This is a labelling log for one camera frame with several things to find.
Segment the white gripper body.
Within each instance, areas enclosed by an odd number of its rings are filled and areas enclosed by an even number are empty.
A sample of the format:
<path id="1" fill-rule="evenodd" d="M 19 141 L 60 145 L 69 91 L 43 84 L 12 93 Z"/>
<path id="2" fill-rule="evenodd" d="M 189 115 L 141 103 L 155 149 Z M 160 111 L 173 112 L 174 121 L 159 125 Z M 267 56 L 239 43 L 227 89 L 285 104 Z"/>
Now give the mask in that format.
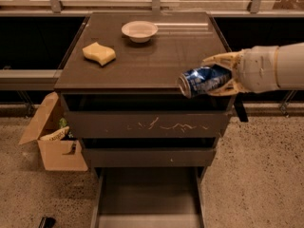
<path id="1" fill-rule="evenodd" d="M 237 80 L 244 92 L 262 93 L 279 89 L 276 77 L 278 46 L 243 49 L 237 62 Z"/>

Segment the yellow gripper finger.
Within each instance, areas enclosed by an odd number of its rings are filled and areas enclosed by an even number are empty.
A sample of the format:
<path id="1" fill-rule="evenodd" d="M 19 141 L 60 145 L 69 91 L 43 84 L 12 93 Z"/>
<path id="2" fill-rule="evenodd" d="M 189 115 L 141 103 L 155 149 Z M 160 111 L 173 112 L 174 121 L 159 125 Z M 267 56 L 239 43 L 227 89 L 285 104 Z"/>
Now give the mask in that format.
<path id="1" fill-rule="evenodd" d="M 240 55 L 240 51 L 220 53 L 203 59 L 201 64 L 205 67 L 217 65 L 233 71 L 237 68 Z"/>
<path id="2" fill-rule="evenodd" d="M 211 80 L 211 88 L 207 91 L 211 96 L 232 96 L 246 93 L 248 89 L 236 78 L 220 76 Z"/>

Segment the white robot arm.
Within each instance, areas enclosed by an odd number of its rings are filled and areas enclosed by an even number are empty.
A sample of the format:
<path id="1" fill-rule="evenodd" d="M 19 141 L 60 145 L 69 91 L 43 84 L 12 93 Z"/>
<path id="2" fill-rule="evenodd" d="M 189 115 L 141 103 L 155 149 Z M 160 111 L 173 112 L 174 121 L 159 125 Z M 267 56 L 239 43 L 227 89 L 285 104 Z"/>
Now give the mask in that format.
<path id="1" fill-rule="evenodd" d="M 304 43 L 221 53 L 204 59 L 202 65 L 231 71 L 225 85 L 208 92 L 212 96 L 304 89 Z"/>

